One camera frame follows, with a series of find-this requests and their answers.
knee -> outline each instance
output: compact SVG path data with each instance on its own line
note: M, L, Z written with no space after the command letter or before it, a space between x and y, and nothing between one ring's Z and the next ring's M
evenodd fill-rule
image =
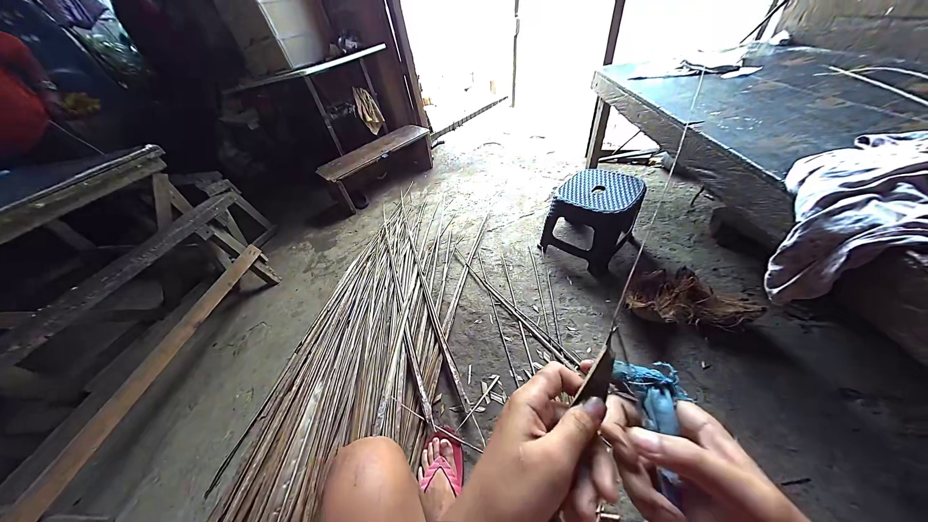
M358 463L406 462L406 455L399 444L389 437L364 437L341 448L334 466L353 466Z

blue cloth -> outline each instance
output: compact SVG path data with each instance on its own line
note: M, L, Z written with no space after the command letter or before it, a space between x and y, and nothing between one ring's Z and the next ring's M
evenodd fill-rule
M638 399L645 429L664 435L678 436L680 435L680 421L677 419L677 401L692 401L692 399L680 385L677 370L673 366L666 362L655 362L654 366L666 368L667 374L653 368L617 360L612 364L612 378L625 383ZM663 468L658 471L661 479L661 493L673 505L682 509L680 477Z

blue plastic stool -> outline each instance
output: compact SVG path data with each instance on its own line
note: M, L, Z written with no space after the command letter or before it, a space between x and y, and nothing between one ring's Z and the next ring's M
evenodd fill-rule
M547 250L556 246L567 254L581 257L594 274L609 271L609 261L632 237L632 227L644 201L647 186L637 177L599 169L582 170L561 185L538 246ZM554 237L554 226L563 217L574 225L593 228L593 246L581 250Z

concrete floor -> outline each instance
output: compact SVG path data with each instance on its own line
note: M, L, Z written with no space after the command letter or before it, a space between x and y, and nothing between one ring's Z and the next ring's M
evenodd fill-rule
M576 133L585 135L586 129ZM218 498L218 491L203 498L216 468L362 240L379 225L381 207L410 181L414 198L444 198L445 212L456 217L456 235L472 237L492 212L482 248L489 278L505 288L504 254L520 306L537 305L529 255L537 254L551 191L583 163L582 145L565 145L558 138L563 134L563 128L546 128L537 118L498 107L445 136L445 144L435 149L434 169L372 190L370 207L350 219L309 224L312 205L300 195L266 205L282 225L266 251L283 282L256 291L260 282L246 276L242 292L226 299L187 343L59 506L113 514L117 520L205 519ZM625 170L649 185L642 210L647 221L665 174L647 167ZM763 300L764 259L715 245L707 224L718 203L700 196L690 205L697 189L689 181L673 181L647 252L661 267L694 269L717 292ZM589 241L567 226L556 233ZM626 246L612 261L614 277L596 280L585 262L548 250L544 267L551 272L561 335L570 349L601 346L633 257L634 249ZM673 363L683 385L737 435L771 478L800 481L784 488L810 518L924 519L928 372L859 320L821 302L773 308L739 333L644 324L629 317L623 325L632 361ZM517 365L527 367L518 330L508 319L504 329ZM462 296L450 345L462 371L472 365L474 396L480 394L481 378L508 374L486 293L473 282ZM512 382L504 378L502 383L511 392ZM445 400L452 396L445 393ZM499 408L493 403L480 415L487 434ZM473 433L465 436L475 440ZM219 490L237 465L238 460ZM628 502L619 512L640 520Z

doorway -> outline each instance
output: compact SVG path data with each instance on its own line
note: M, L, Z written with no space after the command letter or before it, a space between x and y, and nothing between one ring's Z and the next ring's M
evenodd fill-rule
M402 0L406 30L433 130L507 96L512 75L515 0ZM671 59L693 49L733 47L771 0L625 0L614 63ZM613 0L568 4L520 0L514 111L533 135L563 140L582 155L602 66ZM771 31L776 23L770 24ZM504 110L509 103L494 111ZM613 112L605 148L637 130ZM648 148L639 136L630 148Z

